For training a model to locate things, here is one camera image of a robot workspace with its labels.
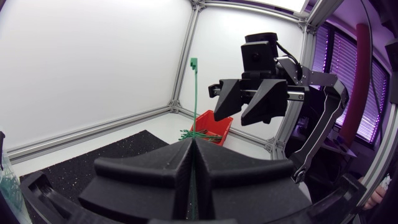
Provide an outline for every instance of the floor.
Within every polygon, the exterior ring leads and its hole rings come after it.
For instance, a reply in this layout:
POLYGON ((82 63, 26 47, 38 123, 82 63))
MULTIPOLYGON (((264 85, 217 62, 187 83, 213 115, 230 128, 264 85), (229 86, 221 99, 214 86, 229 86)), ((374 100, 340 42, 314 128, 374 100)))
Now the floor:
MULTIPOLYGON (((100 136, 89 141, 76 144, 65 149, 51 152, 49 154, 30 159, 28 161, 20 162, 14 164, 14 172, 17 176, 22 176, 35 172, 37 170, 44 169, 46 167, 52 166, 59 162, 80 156, 84 153, 93 151, 100 147, 111 144, 112 142, 124 139, 133 134, 136 134, 143 130, 148 130, 150 133, 154 134, 161 140, 172 144, 178 141, 180 137, 180 130, 190 129, 192 125, 192 120, 188 119, 179 114, 167 114, 160 116, 158 118, 145 121, 128 128, 124 128, 119 131, 115 131, 104 136, 100 136)), ((271 159, 271 155, 262 147, 255 146, 246 141, 240 140, 238 138, 228 135, 226 141, 224 142, 224 147, 228 149, 244 154, 249 157, 256 159, 271 159)), ((305 184, 299 185, 302 192, 310 199, 307 186, 305 184)))

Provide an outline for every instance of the green cable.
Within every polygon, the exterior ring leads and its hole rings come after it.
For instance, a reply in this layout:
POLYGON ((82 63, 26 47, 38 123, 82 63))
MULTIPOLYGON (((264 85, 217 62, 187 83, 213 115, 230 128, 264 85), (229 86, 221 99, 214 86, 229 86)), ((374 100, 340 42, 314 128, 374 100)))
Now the green cable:
POLYGON ((193 138, 197 130, 197 104, 198 104, 198 59, 191 58, 191 67, 195 71, 195 111, 193 112, 193 138))

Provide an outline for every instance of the window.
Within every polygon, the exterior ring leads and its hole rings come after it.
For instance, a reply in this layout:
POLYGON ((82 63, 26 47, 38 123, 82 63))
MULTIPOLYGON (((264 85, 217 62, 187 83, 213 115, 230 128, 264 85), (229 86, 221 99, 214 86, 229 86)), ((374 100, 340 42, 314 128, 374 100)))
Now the window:
MULTIPOLYGON (((373 58, 372 65, 374 86, 376 88, 381 111, 383 111, 386 102, 389 75, 375 58, 373 58)), ((348 93, 351 95, 356 70, 356 41, 330 24, 321 26, 317 32, 317 43, 315 46, 315 57, 312 70, 337 74, 338 78, 344 83, 348 93)), ((343 125, 347 108, 336 120, 336 126, 341 127, 341 125, 343 125)), ((370 84, 368 100, 361 124, 356 133, 357 137, 372 144, 376 138, 380 119, 376 100, 374 99, 373 88, 370 84)))

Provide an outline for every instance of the window blind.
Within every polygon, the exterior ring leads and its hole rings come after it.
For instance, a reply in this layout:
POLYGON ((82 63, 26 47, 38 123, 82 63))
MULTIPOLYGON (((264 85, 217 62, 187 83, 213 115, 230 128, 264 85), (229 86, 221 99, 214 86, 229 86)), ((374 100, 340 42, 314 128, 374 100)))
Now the window blind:
MULTIPOLYGON (((330 62, 330 73, 337 74, 338 78, 341 80, 341 82, 344 83, 345 87, 348 90, 348 93, 351 95, 355 79, 356 54, 356 44, 352 40, 349 40, 337 31, 333 31, 332 33, 330 33, 329 28, 321 26, 317 32, 317 42, 315 46, 315 55, 312 70, 325 72, 326 64, 330 62), (330 35, 334 37, 333 53, 331 55, 331 59, 328 58, 327 55, 328 41, 331 40, 330 35)), ((382 69, 382 67, 376 62, 375 59, 373 60, 372 65, 374 86, 376 88, 376 94, 380 103, 381 110, 383 110, 388 88, 388 74, 382 69)), ((348 107, 344 110, 343 114, 336 120, 337 126, 343 125, 347 109, 348 107)), ((374 99, 373 88, 371 85, 369 85, 368 100, 366 102, 364 114, 357 131, 357 137, 365 140, 368 143, 373 143, 376 138, 379 122, 380 117, 377 111, 376 100, 374 99)))
POLYGON ((317 72, 325 72, 326 54, 328 50, 328 29, 319 27, 317 32, 317 42, 315 44, 315 54, 312 64, 312 70, 317 72))

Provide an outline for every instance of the black holder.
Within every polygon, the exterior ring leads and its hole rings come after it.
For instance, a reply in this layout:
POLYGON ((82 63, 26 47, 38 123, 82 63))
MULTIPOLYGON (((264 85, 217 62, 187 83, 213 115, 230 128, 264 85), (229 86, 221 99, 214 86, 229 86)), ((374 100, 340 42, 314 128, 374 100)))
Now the black holder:
POLYGON ((136 157, 99 158, 95 169, 79 198, 84 208, 54 191, 42 172, 21 190, 48 223, 169 224, 186 222, 189 190, 197 192, 191 203, 199 214, 189 223, 339 223, 365 192, 344 175, 331 195, 311 205, 290 179, 292 161, 253 159, 200 138, 136 157))

